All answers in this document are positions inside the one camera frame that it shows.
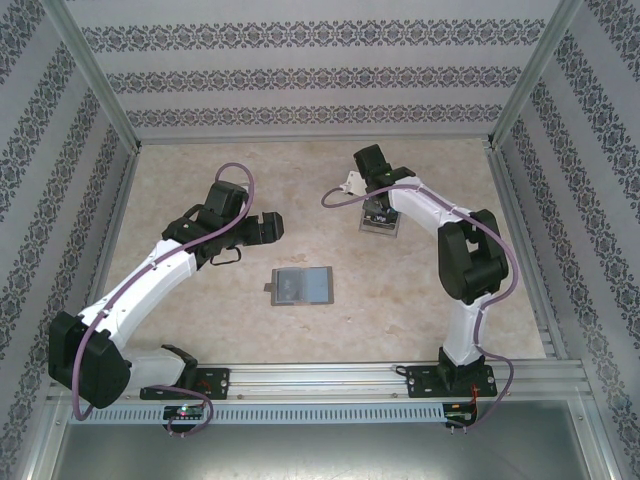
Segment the damask pattern wall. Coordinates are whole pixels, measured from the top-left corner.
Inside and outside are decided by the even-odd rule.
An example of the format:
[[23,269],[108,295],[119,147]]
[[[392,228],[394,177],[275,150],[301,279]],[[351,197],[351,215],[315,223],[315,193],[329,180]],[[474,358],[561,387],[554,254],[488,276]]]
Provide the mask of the damask pattern wall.
[[75,0],[144,140],[488,134],[557,0]]
[[0,479],[48,386],[48,326],[84,305],[129,152],[39,2],[0,1]]
[[640,2],[589,0],[503,156],[564,341],[640,477]]

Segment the enclosure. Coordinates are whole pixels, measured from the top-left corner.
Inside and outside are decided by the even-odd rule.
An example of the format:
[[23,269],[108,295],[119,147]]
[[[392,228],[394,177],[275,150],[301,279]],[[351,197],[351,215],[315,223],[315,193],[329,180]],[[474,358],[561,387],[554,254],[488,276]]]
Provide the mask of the enclosure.
[[[2,478],[640,476],[639,6],[4,0]],[[447,334],[437,239],[320,205],[372,144],[494,212],[517,256],[482,342],[515,380],[468,435],[395,373]],[[284,236],[207,265],[130,341],[228,368],[214,422],[169,438],[175,402],[135,391],[78,422],[47,373],[52,319],[125,278],[227,162]],[[322,266],[332,304],[271,306],[273,269]]]

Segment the beige marble floor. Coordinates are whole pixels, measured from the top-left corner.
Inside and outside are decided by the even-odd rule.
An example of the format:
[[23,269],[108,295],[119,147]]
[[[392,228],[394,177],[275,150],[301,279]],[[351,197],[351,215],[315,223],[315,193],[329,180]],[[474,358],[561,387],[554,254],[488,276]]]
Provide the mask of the beige marble floor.
[[[256,179],[253,214],[278,211],[285,235],[245,247],[240,263],[206,266],[149,315],[130,345],[173,343],[200,362],[360,362],[432,360],[447,332],[451,300],[437,274],[436,241],[409,218],[397,239],[358,232],[360,207],[326,210],[322,194],[355,170],[353,153],[371,142],[146,146],[111,265],[112,288],[148,254],[166,225],[204,201],[216,170],[242,162]],[[445,197],[488,208],[508,236],[478,140],[384,141],[394,167],[405,165]],[[241,172],[225,179],[245,182]],[[336,194],[333,201],[343,197]],[[335,303],[272,307],[263,292],[271,270],[331,265]],[[514,358],[544,357],[521,284],[493,307],[485,347]]]

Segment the work surface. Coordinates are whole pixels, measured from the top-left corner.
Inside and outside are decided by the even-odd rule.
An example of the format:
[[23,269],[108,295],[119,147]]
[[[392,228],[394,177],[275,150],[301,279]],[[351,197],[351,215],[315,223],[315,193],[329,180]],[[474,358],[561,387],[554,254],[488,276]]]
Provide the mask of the work surface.
[[[272,245],[244,247],[240,263],[203,267],[156,307],[129,345],[171,343],[201,363],[436,359],[452,302],[438,279],[436,240],[408,217],[396,239],[361,233],[359,205],[320,206],[322,195],[356,170],[353,153],[370,144],[143,147],[107,291],[149,254],[169,222],[205,200],[226,162],[251,169],[256,181],[251,214],[279,212],[285,234]],[[508,239],[479,140],[379,144],[393,167],[411,168],[458,205],[494,212]],[[227,170],[223,179],[246,185],[241,171]],[[330,201],[344,199],[337,193]],[[225,252],[220,261],[232,257]],[[271,306],[264,286],[272,269],[314,266],[333,267],[333,305]],[[484,346],[514,358],[544,357],[522,283],[490,310]]]

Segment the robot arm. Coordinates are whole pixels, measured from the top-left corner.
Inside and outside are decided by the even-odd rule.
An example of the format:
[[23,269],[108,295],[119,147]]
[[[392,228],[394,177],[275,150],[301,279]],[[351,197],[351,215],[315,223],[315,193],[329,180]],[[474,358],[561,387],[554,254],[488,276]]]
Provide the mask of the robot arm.
[[[392,169],[378,145],[360,150],[354,155],[359,172],[351,172],[342,189],[362,194],[391,185],[407,185],[408,189],[393,189],[371,200],[377,213],[402,213],[415,220],[438,240],[438,271],[440,281],[453,299],[449,333],[440,350],[440,377],[445,385],[453,384],[482,367],[484,357],[476,348],[474,328],[482,305],[500,289],[508,273],[508,263],[502,248],[488,235],[447,210],[434,199],[420,192],[430,191],[443,203],[443,197],[432,192],[406,167]],[[496,233],[495,216],[488,210],[471,212],[455,206],[455,210],[486,225]],[[469,250],[469,245],[477,246]],[[482,343],[483,325],[479,331]]]
[[163,345],[153,351],[134,350],[127,342],[153,308],[177,285],[192,276],[222,249],[260,245],[279,240],[284,232],[276,212],[246,217],[226,234],[155,262],[167,252],[213,233],[236,218],[248,195],[244,188],[216,181],[204,204],[195,205],[171,222],[144,261],[117,287],[77,316],[59,313],[49,329],[49,375],[71,388],[73,362],[80,341],[99,312],[137,272],[152,264],[142,278],[118,298],[91,336],[80,372],[80,396],[97,408],[112,404],[125,390],[150,385],[177,385],[191,389],[197,361],[184,351]]

